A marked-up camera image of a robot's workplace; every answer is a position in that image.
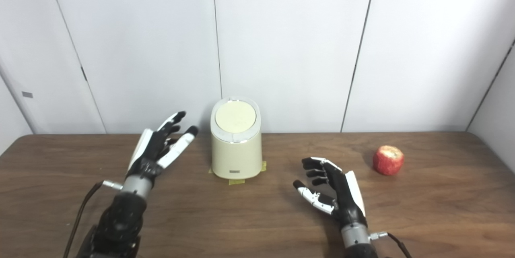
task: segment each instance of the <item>cable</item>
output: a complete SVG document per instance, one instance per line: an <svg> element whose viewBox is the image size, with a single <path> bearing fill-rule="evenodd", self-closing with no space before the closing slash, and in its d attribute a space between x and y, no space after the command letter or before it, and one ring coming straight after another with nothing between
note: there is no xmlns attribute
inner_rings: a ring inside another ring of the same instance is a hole
<svg viewBox="0 0 515 258"><path fill-rule="evenodd" d="M95 194L95 192L102 186L102 183L103 182L99 182L93 185L91 190L84 197L84 201L82 201L82 205L80 205L79 212L77 212L77 218L75 218L75 223L73 224L72 232L70 233L70 238L68 239L68 244L66 244L66 249L64 249L63 258L68 258L68 253L72 247L73 238L75 237L75 232L77 232L77 227L79 227L82 211L84 211L86 203L88 203L88 200L92 197L92 195Z"/></svg>
<svg viewBox="0 0 515 258"><path fill-rule="evenodd" d="M402 243L399 239L397 239L396 236L393 236L390 233L388 233L388 236L397 243L397 246L401 249L402 253L404 253L404 256L406 256L406 258L412 258L412 256L408 252L408 249L406 249L406 246L404 245L404 243Z"/></svg>

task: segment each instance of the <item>wooden table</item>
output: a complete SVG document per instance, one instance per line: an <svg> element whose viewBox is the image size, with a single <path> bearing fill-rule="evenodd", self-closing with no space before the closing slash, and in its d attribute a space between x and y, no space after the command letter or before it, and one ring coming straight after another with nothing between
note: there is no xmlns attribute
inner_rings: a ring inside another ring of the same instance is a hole
<svg viewBox="0 0 515 258"><path fill-rule="evenodd" d="M140 257L342 258L335 222L291 185L306 183L300 159L309 156L354 170L370 230L396 234L414 258L515 257L515 177L472 134L264 134L268 170L230 186L208 173L209 138L200 135L157 179ZM61 257L85 193L103 179L123 181L137 141L138 135L17 140L0 157L0 257ZM405 153L394 177L370 168L383 144ZM92 197L70 256L114 194L102 188ZM388 238L374 244L381 257L403 257Z"/></svg>

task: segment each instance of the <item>partially peeled apple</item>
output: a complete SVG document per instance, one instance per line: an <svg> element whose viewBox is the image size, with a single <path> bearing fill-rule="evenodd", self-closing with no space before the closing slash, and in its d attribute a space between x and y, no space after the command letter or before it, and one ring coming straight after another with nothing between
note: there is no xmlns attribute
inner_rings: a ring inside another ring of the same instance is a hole
<svg viewBox="0 0 515 258"><path fill-rule="evenodd" d="M395 146L384 145L374 154L374 169L384 175L394 175L404 164L404 154Z"/></svg>

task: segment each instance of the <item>masking tape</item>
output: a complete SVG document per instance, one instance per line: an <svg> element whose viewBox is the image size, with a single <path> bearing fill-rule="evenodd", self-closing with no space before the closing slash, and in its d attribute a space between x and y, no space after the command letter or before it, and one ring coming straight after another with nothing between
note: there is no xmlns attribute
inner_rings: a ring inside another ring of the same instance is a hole
<svg viewBox="0 0 515 258"><path fill-rule="evenodd" d="M244 184L245 180L229 180L229 185Z"/></svg>

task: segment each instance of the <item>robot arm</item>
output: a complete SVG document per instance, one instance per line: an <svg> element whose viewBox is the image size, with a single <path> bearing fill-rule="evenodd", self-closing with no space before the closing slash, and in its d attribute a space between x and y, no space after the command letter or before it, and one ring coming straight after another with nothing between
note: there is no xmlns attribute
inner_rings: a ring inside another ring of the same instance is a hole
<svg viewBox="0 0 515 258"><path fill-rule="evenodd" d="M336 199L307 188L301 181L294 187L311 205L331 214L340 224L345 246L345 258L377 258L371 240L386 236L386 232L368 234L365 207L354 172L342 173L342 169L328 159L308 157L302 159L306 175L313 185L328 183L336 192Z"/></svg>
<svg viewBox="0 0 515 258"><path fill-rule="evenodd" d="M198 133L192 126L177 140L169 135L177 132L178 122L186 115L173 114L156 130L145 129L132 154L125 182L118 189L110 207L102 214L98 226L86 236L77 258L134 258L138 252L147 197L156 177L188 147Z"/></svg>

